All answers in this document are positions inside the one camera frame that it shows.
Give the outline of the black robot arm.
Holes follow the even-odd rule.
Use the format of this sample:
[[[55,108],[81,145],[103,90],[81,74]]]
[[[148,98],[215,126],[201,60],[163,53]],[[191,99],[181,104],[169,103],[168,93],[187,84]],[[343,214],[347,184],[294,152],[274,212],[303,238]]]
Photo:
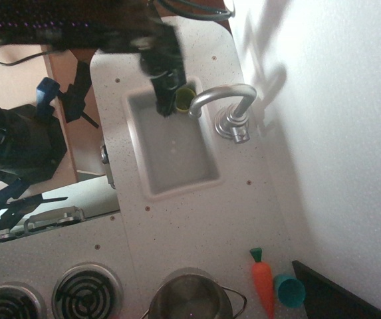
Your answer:
[[[180,42],[151,1],[0,1],[0,46],[47,45],[138,54],[156,110],[170,116],[186,83]]]

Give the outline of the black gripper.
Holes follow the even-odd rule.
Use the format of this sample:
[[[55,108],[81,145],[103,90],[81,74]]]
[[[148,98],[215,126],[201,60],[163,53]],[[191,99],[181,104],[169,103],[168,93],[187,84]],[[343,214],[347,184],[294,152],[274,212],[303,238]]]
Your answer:
[[[174,113],[176,91],[186,83],[180,41],[171,25],[157,25],[153,35],[132,41],[140,53],[140,66],[152,80],[157,113],[165,118]]]

